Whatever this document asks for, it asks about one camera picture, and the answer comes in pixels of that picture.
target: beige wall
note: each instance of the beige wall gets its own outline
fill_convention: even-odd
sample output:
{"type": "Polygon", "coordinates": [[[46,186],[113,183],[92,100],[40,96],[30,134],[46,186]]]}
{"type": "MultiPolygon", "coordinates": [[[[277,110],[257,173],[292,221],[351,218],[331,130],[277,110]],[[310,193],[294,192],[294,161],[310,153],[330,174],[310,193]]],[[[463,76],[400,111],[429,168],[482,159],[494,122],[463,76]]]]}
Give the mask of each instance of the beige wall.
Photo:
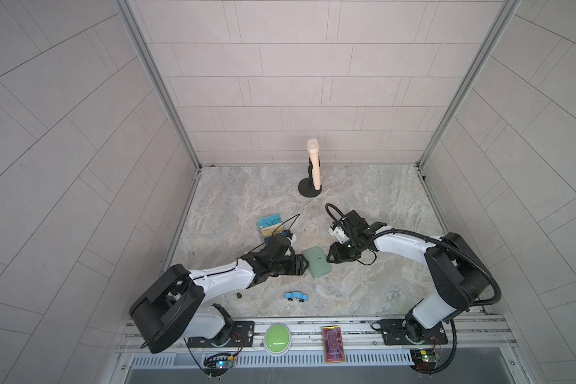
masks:
{"type": "Polygon", "coordinates": [[[501,4],[129,3],[203,164],[417,161],[501,4]]]}
{"type": "Polygon", "coordinates": [[[524,0],[424,173],[539,382],[576,380],[576,0],[524,0]]]}
{"type": "Polygon", "coordinates": [[[92,383],[195,167],[110,0],[0,1],[0,383],[92,383]]]}

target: gray marble surface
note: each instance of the gray marble surface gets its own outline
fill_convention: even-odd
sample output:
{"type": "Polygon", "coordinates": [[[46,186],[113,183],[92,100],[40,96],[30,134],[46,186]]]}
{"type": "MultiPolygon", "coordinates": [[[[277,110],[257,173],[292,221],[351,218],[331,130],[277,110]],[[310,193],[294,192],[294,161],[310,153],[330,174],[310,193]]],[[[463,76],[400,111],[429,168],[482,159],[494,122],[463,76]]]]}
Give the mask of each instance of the gray marble surface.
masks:
{"type": "MultiPolygon", "coordinates": [[[[173,264],[187,269],[227,264],[260,244],[258,219],[279,213],[283,220],[300,213],[292,231],[295,251],[315,245],[328,252],[335,241],[327,229],[324,204],[344,213],[356,210],[370,224],[442,235],[442,229],[412,165],[323,165],[323,192],[299,194],[307,166],[203,168],[173,264]]],[[[373,254],[364,252],[369,262],[373,254]]],[[[374,265],[333,264],[314,279],[280,276],[258,286],[219,297],[235,318],[250,316],[391,315],[406,313],[433,289],[427,267],[391,253],[378,253],[374,265]],[[307,294],[307,302],[289,302],[285,292],[307,294]]]]}

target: small black round object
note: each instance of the small black round object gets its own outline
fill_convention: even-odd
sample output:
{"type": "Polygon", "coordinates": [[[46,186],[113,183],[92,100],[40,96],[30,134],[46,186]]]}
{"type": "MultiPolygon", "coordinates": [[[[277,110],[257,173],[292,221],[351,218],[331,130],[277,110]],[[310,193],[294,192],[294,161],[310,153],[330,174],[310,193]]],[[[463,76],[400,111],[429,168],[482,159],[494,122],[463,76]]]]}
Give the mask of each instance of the small black round object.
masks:
{"type": "Polygon", "coordinates": [[[314,188],[314,183],[310,178],[305,178],[299,182],[299,193],[305,197],[316,197],[322,192],[320,189],[314,188]]]}

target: blue toy car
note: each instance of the blue toy car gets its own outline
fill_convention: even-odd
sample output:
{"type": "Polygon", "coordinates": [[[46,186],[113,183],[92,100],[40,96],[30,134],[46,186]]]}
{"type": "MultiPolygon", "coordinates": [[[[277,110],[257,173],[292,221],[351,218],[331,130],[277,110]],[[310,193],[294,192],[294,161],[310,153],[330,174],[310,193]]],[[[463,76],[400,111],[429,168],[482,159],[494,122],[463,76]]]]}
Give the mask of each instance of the blue toy car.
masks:
{"type": "Polygon", "coordinates": [[[286,299],[288,299],[289,301],[292,301],[293,299],[297,299],[299,300],[301,303],[304,301],[307,301],[307,295],[304,295],[300,292],[286,292],[284,294],[284,297],[286,299]]]}

